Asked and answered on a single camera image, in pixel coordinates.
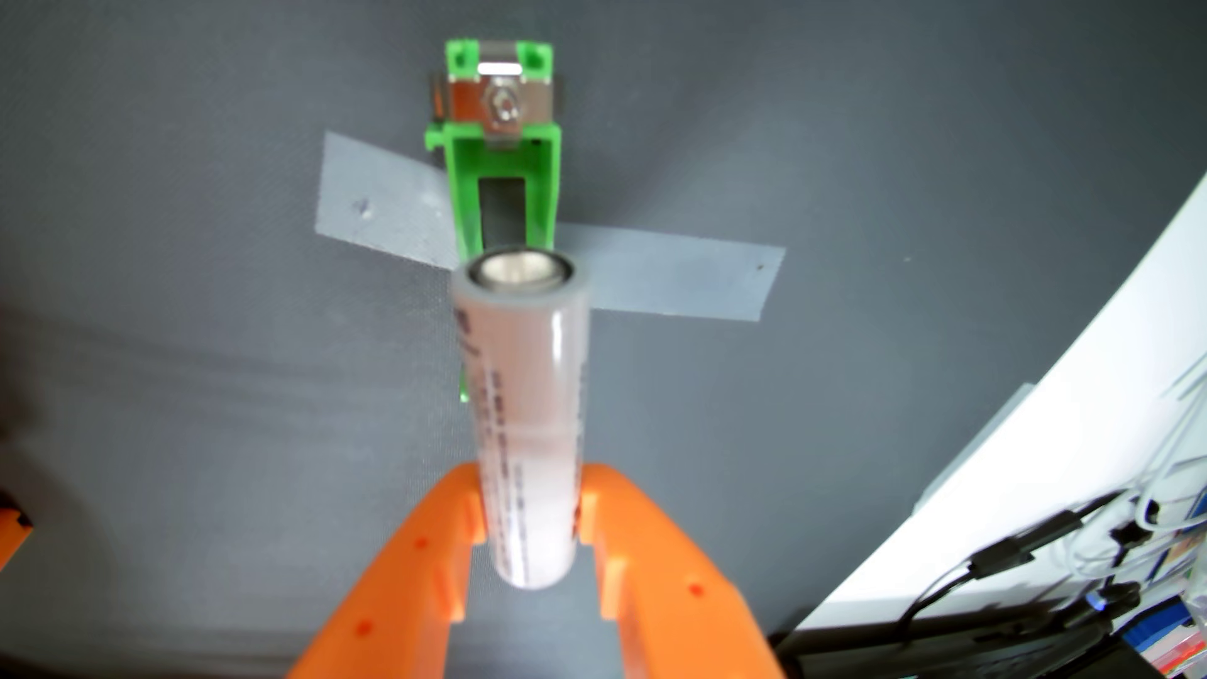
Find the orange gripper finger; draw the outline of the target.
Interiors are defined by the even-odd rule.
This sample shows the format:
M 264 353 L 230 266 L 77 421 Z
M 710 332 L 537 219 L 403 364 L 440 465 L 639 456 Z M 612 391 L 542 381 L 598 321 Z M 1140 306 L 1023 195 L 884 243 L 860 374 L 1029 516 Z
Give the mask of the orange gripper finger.
M 587 464 L 578 529 L 624 677 L 785 677 L 739 589 L 636 482 Z
M 400 525 L 288 678 L 442 678 L 485 540 L 476 464 L 448 472 Z

